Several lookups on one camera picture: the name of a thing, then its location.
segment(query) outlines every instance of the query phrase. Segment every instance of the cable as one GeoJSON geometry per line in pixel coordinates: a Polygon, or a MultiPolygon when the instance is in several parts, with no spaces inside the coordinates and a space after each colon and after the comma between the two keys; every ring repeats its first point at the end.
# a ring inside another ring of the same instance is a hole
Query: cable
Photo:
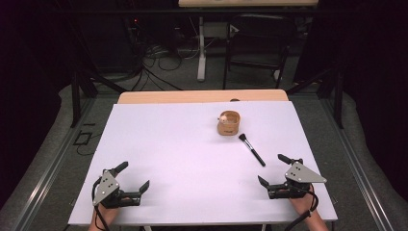
{"type": "Polygon", "coordinates": [[[158,67],[159,67],[160,69],[162,69],[162,70],[175,70],[175,69],[178,69],[178,68],[180,67],[180,65],[181,65],[181,62],[183,61],[183,58],[182,58],[179,54],[177,54],[177,58],[178,58],[178,60],[179,60],[179,63],[177,64],[176,67],[174,67],[174,68],[172,68],[172,69],[162,68],[162,65],[161,65],[161,62],[160,62],[160,60],[161,60],[160,58],[159,58],[158,67]]]}
{"type": "Polygon", "coordinates": [[[150,78],[150,76],[147,76],[147,78],[149,78],[149,80],[150,80],[157,88],[159,88],[160,90],[164,90],[164,89],[162,89],[158,84],[156,84],[156,82],[154,82],[153,79],[150,78]]]}
{"type": "Polygon", "coordinates": [[[160,59],[161,57],[166,57],[166,56],[168,56],[168,54],[169,54],[169,52],[168,52],[168,50],[167,49],[165,49],[165,48],[163,48],[162,46],[160,46],[160,45],[157,45],[157,47],[159,47],[160,49],[158,49],[158,50],[152,50],[150,53],[147,53],[146,52],[146,54],[145,54],[145,58],[149,58],[149,59],[154,59],[154,60],[156,60],[156,59],[160,59]]]}
{"type": "Polygon", "coordinates": [[[312,199],[312,204],[311,204],[311,206],[310,206],[310,209],[309,209],[308,211],[304,212],[302,215],[300,215],[297,219],[295,219],[294,221],[292,221],[292,223],[290,223],[290,224],[285,228],[285,231],[289,231],[289,230],[293,229],[293,228],[294,228],[296,225],[298,225],[301,221],[303,221],[303,220],[306,219],[307,217],[311,216],[312,213],[316,210],[316,208],[317,208],[318,205],[319,205],[318,196],[317,196],[314,192],[305,191],[305,190],[302,190],[302,189],[300,189],[300,188],[298,188],[298,187],[294,187],[294,186],[290,186],[290,188],[292,188],[292,189],[294,189],[294,190],[306,192],[306,193],[310,194],[310,195],[313,197],[313,199],[312,199]]]}
{"type": "Polygon", "coordinates": [[[159,78],[157,75],[155,75],[155,74],[154,74],[153,72],[151,72],[149,69],[145,68],[144,70],[147,71],[148,73],[150,73],[151,75],[153,75],[154,77],[156,77],[158,80],[160,80],[160,81],[162,81],[162,82],[164,82],[164,83],[166,83],[166,84],[168,84],[168,85],[174,87],[175,89],[177,89],[177,90],[182,90],[182,89],[178,88],[177,86],[174,86],[174,85],[170,84],[168,81],[159,78]]]}
{"type": "Polygon", "coordinates": [[[146,78],[146,82],[144,82],[143,86],[141,86],[140,91],[142,91],[144,89],[144,86],[146,86],[147,82],[149,81],[149,76],[147,74],[147,78],[146,78]]]}
{"type": "Polygon", "coordinates": [[[143,68],[142,68],[141,71],[140,71],[140,75],[139,75],[140,77],[139,77],[138,81],[136,81],[135,85],[133,85],[133,87],[130,89],[130,91],[134,91],[134,90],[135,90],[136,86],[137,86],[137,85],[139,84],[139,82],[140,82],[140,79],[141,79],[142,74],[143,74],[143,68]]]}
{"type": "Polygon", "coordinates": [[[70,224],[67,224],[67,225],[65,226],[65,228],[64,228],[64,230],[63,230],[63,231],[68,230],[68,228],[69,228],[70,226],[71,226],[70,224]]]}
{"type": "MultiPolygon", "coordinates": [[[[197,31],[195,30],[195,27],[194,27],[194,24],[192,23],[191,17],[189,17],[189,20],[190,20],[190,24],[191,24],[192,28],[194,29],[195,36],[198,37],[198,33],[197,33],[197,31]]],[[[186,58],[184,58],[184,59],[192,59],[192,58],[194,58],[194,57],[199,53],[199,51],[200,51],[200,42],[199,42],[199,39],[198,39],[197,41],[198,41],[198,43],[197,43],[197,49],[196,49],[196,51],[195,51],[195,54],[192,55],[192,56],[190,56],[190,57],[186,57],[186,58]]]]}
{"type": "MultiPolygon", "coordinates": [[[[118,78],[116,78],[116,77],[110,78],[110,76],[108,76],[108,75],[103,75],[103,77],[104,77],[105,79],[108,79],[108,80],[111,81],[112,83],[117,83],[117,82],[122,82],[122,81],[125,81],[125,80],[130,80],[130,79],[135,78],[135,76],[138,74],[137,72],[138,72],[137,70],[132,70],[130,73],[127,73],[125,76],[123,76],[123,77],[118,77],[118,78]]],[[[98,80],[95,80],[95,79],[92,79],[92,82],[93,82],[93,83],[102,83],[102,82],[100,82],[100,81],[98,81],[98,80]]]]}
{"type": "Polygon", "coordinates": [[[150,57],[143,57],[143,66],[147,66],[147,67],[153,67],[154,63],[156,62],[156,58],[150,58],[150,57]],[[145,62],[145,60],[153,60],[153,64],[147,64],[145,62]]]}
{"type": "MultiPolygon", "coordinates": [[[[95,190],[96,190],[96,187],[101,183],[101,179],[102,179],[102,177],[99,177],[99,179],[96,180],[95,183],[93,184],[92,193],[91,193],[92,201],[95,199],[95,190]]],[[[98,206],[99,206],[99,205],[96,205],[96,206],[93,207],[94,210],[95,210],[95,212],[96,212],[95,221],[94,221],[94,222],[95,222],[95,226],[96,226],[99,230],[109,231],[108,224],[106,223],[106,221],[105,221],[104,218],[102,217],[102,215],[101,215],[101,213],[100,213],[100,211],[99,211],[99,209],[98,209],[98,206]],[[101,222],[103,223],[103,225],[105,226],[105,229],[102,229],[102,228],[100,228],[100,227],[98,226],[98,224],[97,224],[97,218],[98,218],[98,217],[99,217],[99,219],[101,220],[101,222]]]]}
{"type": "Polygon", "coordinates": [[[209,46],[210,46],[214,41],[216,41],[216,40],[219,40],[219,38],[216,37],[216,38],[211,39],[211,41],[210,41],[204,48],[209,47],[209,46]]]}
{"type": "MultiPolygon", "coordinates": [[[[91,140],[91,139],[93,139],[93,138],[100,137],[100,136],[102,136],[102,133],[101,133],[101,134],[98,134],[98,135],[95,135],[95,136],[93,136],[93,137],[91,137],[91,138],[89,138],[89,139],[91,140]]],[[[82,145],[83,145],[83,144],[80,144],[80,145],[77,146],[76,152],[78,153],[78,155],[80,155],[80,156],[90,156],[90,155],[93,155],[93,154],[94,154],[94,152],[92,152],[92,153],[81,153],[81,152],[79,151],[79,148],[80,148],[82,145]]]]}
{"type": "Polygon", "coordinates": [[[180,56],[182,59],[184,59],[184,60],[189,60],[189,59],[194,58],[194,57],[197,55],[197,53],[198,53],[198,51],[199,51],[199,47],[198,47],[197,49],[195,49],[195,54],[192,55],[192,56],[190,56],[190,54],[192,53],[192,51],[194,51],[194,41],[191,43],[190,51],[188,51],[189,54],[187,54],[185,57],[183,57],[183,56],[180,54],[181,51],[184,51],[184,50],[177,49],[177,52],[178,52],[179,56],[180,56]]]}

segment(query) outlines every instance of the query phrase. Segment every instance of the robotic arm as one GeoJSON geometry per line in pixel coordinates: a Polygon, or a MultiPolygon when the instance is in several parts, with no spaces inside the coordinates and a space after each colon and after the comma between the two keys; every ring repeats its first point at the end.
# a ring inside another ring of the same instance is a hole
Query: robotic arm
{"type": "Polygon", "coordinates": [[[115,177],[125,168],[128,167],[127,162],[123,162],[119,166],[110,170],[103,170],[102,176],[93,184],[92,188],[92,205],[97,216],[101,219],[105,226],[105,230],[109,230],[108,225],[102,218],[98,206],[102,204],[107,209],[114,209],[127,206],[139,206],[141,195],[147,191],[150,181],[144,183],[138,192],[124,192],[119,188],[119,183],[115,177]]]}
{"type": "Polygon", "coordinates": [[[279,198],[302,198],[306,193],[313,196],[314,200],[308,211],[294,220],[285,231],[291,230],[298,223],[309,217],[316,210],[319,204],[318,197],[310,191],[312,183],[326,183],[327,180],[314,171],[303,165],[303,160],[290,159],[282,154],[278,154],[278,159],[282,162],[292,165],[285,173],[286,182],[280,185],[270,185],[268,181],[258,176],[262,186],[268,190],[269,199],[279,198]]]}

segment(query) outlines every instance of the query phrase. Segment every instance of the black curtain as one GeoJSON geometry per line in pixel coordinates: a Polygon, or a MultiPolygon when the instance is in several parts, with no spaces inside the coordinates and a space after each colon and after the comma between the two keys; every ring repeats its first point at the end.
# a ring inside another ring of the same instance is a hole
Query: black curtain
{"type": "Polygon", "coordinates": [[[342,62],[344,91],[356,101],[367,147],[408,200],[407,4],[320,0],[319,7],[358,16],[315,18],[294,80],[301,82],[342,62]]]}
{"type": "Polygon", "coordinates": [[[36,1],[0,8],[0,207],[36,156],[70,84],[66,55],[36,1]]]}

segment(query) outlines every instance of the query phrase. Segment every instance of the gray floor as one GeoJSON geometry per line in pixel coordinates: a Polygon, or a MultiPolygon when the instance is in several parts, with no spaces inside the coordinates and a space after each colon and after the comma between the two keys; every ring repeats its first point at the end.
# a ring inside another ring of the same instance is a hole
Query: gray floor
{"type": "MultiPolygon", "coordinates": [[[[179,60],[174,57],[160,61],[146,60],[153,73],[183,90],[220,90],[223,71],[223,49],[217,42],[207,50],[206,80],[196,81],[198,59],[179,60]]],[[[294,52],[288,58],[281,89],[293,86],[292,79],[297,64],[294,52]]],[[[135,78],[108,78],[130,90],[137,82],[135,78]]],[[[150,75],[143,74],[135,90],[175,90],[168,84],[150,75]]],[[[270,89],[273,80],[268,72],[247,68],[233,68],[229,75],[228,89],[270,89]]],[[[103,85],[95,84],[99,94],[95,99],[82,99],[83,118],[71,129],[72,108],[70,87],[60,92],[63,99],[60,113],[44,141],[38,155],[30,165],[20,184],[0,212],[1,230],[63,230],[72,210],[91,161],[91,153],[97,146],[99,135],[118,94],[103,85]],[[93,138],[88,145],[72,145],[76,136],[91,132],[93,138]]],[[[393,190],[381,169],[370,156],[365,145],[364,133],[355,104],[344,97],[344,129],[337,128],[331,116],[329,100],[318,100],[312,85],[302,93],[291,95],[302,122],[309,144],[314,152],[321,174],[328,179],[326,187],[332,196],[339,220],[337,230],[406,230],[408,229],[408,205],[393,190]]],[[[272,225],[273,230],[283,230],[284,225],[272,225]]],[[[136,227],[122,230],[137,230],[136,227]]],[[[68,230],[86,230],[85,227],[69,227],[68,230]]],[[[304,230],[304,226],[294,230],[304,230]]]]}

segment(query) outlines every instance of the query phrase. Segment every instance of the dark background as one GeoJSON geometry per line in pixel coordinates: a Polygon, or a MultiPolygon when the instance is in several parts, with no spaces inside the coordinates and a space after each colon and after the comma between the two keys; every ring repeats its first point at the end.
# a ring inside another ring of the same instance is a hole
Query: dark background
{"type": "MultiPolygon", "coordinates": [[[[57,7],[54,1],[42,2],[57,7]]],[[[346,56],[344,91],[356,101],[370,153],[394,188],[408,200],[405,187],[408,173],[404,170],[408,161],[405,135],[408,28],[403,23],[408,8],[393,1],[372,4],[381,4],[377,8],[381,13],[374,11],[370,20],[362,23],[364,28],[357,28],[363,33],[357,33],[358,45],[346,56]]],[[[362,6],[367,8],[370,4],[345,0],[335,3],[320,0],[319,4],[321,9],[359,11],[362,6]]],[[[63,3],[63,7],[80,6],[63,3]]],[[[0,167],[3,171],[0,180],[6,186],[0,191],[0,206],[37,154],[60,109],[58,92],[70,84],[73,70],[85,67],[96,72],[101,69],[127,72],[137,58],[132,42],[128,42],[129,35],[119,29],[123,27],[116,26],[123,26],[121,20],[101,20],[99,28],[110,28],[117,33],[114,33],[116,37],[96,40],[98,37],[72,33],[72,27],[87,28],[87,23],[71,25],[63,17],[54,15],[51,20],[49,16],[32,0],[6,1],[0,9],[0,167]],[[122,59],[110,60],[105,54],[122,59]]],[[[312,77],[336,61],[344,51],[346,36],[356,32],[356,24],[360,25],[355,20],[360,19],[315,18],[295,80],[312,77]]],[[[155,22],[152,19],[145,25],[151,29],[155,22]]]]}

